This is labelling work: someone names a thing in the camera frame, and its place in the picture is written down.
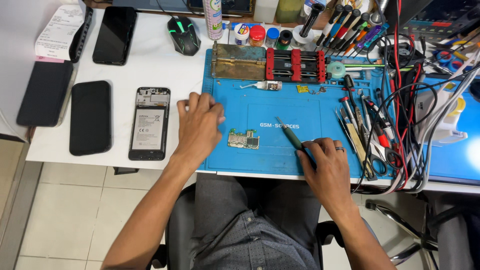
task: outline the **brass pcb holder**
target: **brass pcb holder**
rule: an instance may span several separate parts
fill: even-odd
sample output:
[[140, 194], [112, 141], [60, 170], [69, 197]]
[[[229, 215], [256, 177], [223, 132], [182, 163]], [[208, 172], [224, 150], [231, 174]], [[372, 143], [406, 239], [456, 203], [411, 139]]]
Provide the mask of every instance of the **brass pcb holder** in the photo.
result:
[[265, 80], [266, 50], [263, 47], [217, 44], [212, 48], [212, 77]]

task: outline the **smartphone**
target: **smartphone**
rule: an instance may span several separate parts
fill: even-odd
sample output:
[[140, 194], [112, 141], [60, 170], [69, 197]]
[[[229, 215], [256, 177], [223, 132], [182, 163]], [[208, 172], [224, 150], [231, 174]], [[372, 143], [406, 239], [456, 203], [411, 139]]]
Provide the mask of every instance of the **smartphone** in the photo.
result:
[[98, 32], [93, 62], [120, 65], [127, 62], [137, 13], [132, 7], [107, 7]]
[[106, 152], [112, 145], [110, 84], [96, 81], [72, 87], [70, 153], [74, 156]]
[[141, 87], [137, 90], [130, 160], [163, 160], [167, 144], [170, 89]]

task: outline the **white wall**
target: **white wall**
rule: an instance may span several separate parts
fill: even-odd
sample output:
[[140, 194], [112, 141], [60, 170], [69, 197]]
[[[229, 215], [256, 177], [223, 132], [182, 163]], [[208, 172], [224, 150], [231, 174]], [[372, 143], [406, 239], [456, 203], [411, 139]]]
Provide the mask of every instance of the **white wall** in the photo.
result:
[[60, 0], [0, 0], [0, 133], [24, 138], [18, 109], [35, 61], [35, 41], [62, 3]]

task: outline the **blue jar lid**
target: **blue jar lid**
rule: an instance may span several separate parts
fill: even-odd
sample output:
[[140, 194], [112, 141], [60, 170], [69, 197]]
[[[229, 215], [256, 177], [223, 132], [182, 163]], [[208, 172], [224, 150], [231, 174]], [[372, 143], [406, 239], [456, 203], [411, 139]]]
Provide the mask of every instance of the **blue jar lid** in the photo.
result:
[[280, 31], [275, 27], [268, 29], [267, 37], [271, 39], [277, 39], [280, 36]]

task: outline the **black gaming mouse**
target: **black gaming mouse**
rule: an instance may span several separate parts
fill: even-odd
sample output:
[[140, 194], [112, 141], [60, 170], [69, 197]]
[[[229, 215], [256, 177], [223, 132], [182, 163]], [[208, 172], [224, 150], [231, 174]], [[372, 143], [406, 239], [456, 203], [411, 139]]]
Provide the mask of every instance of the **black gaming mouse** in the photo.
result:
[[177, 52], [188, 56], [193, 56], [198, 52], [201, 42], [189, 18], [172, 17], [168, 21], [167, 28]]

